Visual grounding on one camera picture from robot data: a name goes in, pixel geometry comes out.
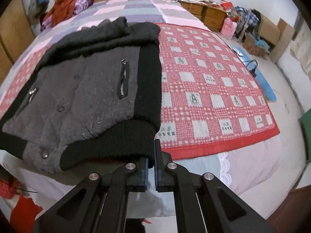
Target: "wooden wardrobe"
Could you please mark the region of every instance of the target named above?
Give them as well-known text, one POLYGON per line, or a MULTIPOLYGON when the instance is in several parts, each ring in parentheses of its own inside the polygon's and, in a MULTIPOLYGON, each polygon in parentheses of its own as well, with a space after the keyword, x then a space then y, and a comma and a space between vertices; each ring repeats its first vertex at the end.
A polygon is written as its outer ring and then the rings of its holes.
POLYGON ((35 39, 21 0, 12 0, 0 17, 0 85, 35 39))

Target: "orange cloth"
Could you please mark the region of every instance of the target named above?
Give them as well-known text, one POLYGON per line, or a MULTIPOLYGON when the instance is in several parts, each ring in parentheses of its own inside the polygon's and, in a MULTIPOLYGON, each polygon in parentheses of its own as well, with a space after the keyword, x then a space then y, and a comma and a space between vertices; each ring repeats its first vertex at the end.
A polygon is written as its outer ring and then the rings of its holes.
POLYGON ((51 27, 58 23, 67 20, 73 16, 75 4, 77 0, 57 0, 52 9, 46 14, 43 21, 52 15, 51 27))

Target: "zipper pocket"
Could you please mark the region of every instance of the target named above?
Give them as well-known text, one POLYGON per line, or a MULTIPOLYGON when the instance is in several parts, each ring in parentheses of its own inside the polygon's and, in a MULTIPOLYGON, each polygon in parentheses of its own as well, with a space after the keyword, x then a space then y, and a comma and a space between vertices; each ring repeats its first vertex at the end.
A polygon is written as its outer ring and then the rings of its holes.
POLYGON ((38 92, 38 88, 34 88, 34 90, 31 90, 31 91, 29 91, 28 92, 28 94, 29 94, 29 98, 28 98, 28 102, 25 104, 25 105, 23 105, 23 106, 21 106, 17 111, 16 111, 16 113, 15 113, 15 115, 14 116, 18 116, 27 106, 28 106, 28 104, 32 101, 32 99, 35 97, 35 95, 36 95, 36 93, 38 92))
POLYGON ((120 79, 118 83, 118 97, 123 99, 128 95, 128 80, 130 77, 130 66, 129 63, 125 60, 121 61, 122 69, 120 74, 120 79))

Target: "white lace trim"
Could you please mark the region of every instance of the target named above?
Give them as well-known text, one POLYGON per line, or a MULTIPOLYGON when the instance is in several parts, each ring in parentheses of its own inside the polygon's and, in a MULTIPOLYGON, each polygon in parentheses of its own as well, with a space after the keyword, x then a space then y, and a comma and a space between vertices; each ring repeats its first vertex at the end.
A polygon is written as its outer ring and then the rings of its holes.
POLYGON ((230 162, 226 159, 228 152, 218 153, 218 159, 220 161, 220 180, 227 186, 230 187, 232 178, 228 173, 230 169, 230 162))

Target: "pink fluffy item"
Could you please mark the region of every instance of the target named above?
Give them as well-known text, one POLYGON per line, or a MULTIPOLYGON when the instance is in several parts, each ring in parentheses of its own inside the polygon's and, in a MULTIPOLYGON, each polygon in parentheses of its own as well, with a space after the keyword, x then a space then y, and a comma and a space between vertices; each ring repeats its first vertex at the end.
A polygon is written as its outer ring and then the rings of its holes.
POLYGON ((221 28, 220 35, 230 40, 235 32, 236 27, 236 22, 232 22, 229 18, 226 18, 221 28))

